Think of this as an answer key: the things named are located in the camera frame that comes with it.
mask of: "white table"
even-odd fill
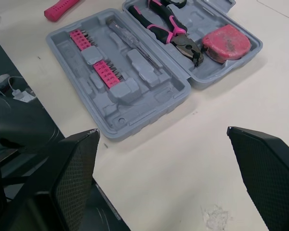
[[[0,44],[65,136],[95,128],[46,44],[48,33],[123,0],[85,0],[57,23],[55,0],[0,0]],[[101,137],[94,177],[133,231],[205,231],[213,205],[226,230],[267,230],[242,182],[228,126],[260,130],[289,145],[289,0],[237,0],[229,16],[260,38],[246,66],[189,98],[126,140]],[[176,141],[169,142],[176,135]]]

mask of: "case lid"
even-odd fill
[[[202,0],[202,1],[207,2],[215,9],[218,9],[223,13],[228,13],[229,10],[236,4],[235,0]]]
[[[270,231],[289,231],[289,147],[262,132],[227,131],[247,191]]]
[[[167,7],[173,12],[177,19],[187,27],[188,37],[192,39],[198,47],[202,47],[202,39],[210,32],[215,31],[225,25],[232,25],[241,33],[247,36],[251,43],[250,51],[238,60],[227,60],[224,64],[217,63],[212,60],[206,53],[204,62],[195,67],[192,61],[181,55],[176,48],[170,47],[158,41],[155,35],[144,28],[127,10],[130,6],[137,6],[142,15],[151,23],[164,28],[165,22],[147,6],[145,0],[126,0],[123,5],[123,11],[137,23],[137,25],[147,34],[152,40],[163,49],[163,51],[174,59],[174,63],[182,67],[189,73],[187,77],[189,83],[197,89],[204,89],[224,77],[231,70],[236,69],[248,63],[261,49],[262,42],[253,36],[250,32],[242,28],[236,22],[227,17],[226,13],[235,5],[235,0],[194,0],[189,1],[183,8],[178,8],[174,4]]]

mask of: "pliers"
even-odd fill
[[[137,6],[130,6],[129,12],[147,29],[152,31],[156,38],[164,44],[173,44],[181,54],[193,61],[195,66],[203,62],[203,54],[197,44],[187,37],[187,28],[174,16],[172,11],[158,0],[148,0],[151,10],[165,20],[171,31],[148,21]]]

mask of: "gray plastic case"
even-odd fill
[[[224,64],[204,54],[204,62],[194,67],[172,44],[158,41],[127,11],[131,5],[136,5],[149,21],[167,28],[148,8],[146,0],[128,0],[123,3],[123,12],[104,10],[50,33],[46,40],[101,132],[110,140],[121,141],[174,110],[187,98],[191,85],[197,89],[208,87],[249,62],[262,49],[259,39],[226,16],[234,4],[232,0],[188,0],[181,9],[168,6],[199,47],[202,37],[226,24],[233,25],[249,38],[249,53]],[[155,69],[108,28],[105,22],[109,18],[132,32],[160,68]],[[69,37],[69,32],[76,29],[86,30],[98,47],[80,52]],[[110,89],[92,67],[102,59],[111,61],[124,78]]]

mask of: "pink handle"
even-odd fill
[[[69,8],[74,6],[80,0],[60,0],[52,7],[44,11],[45,17],[56,22]]]

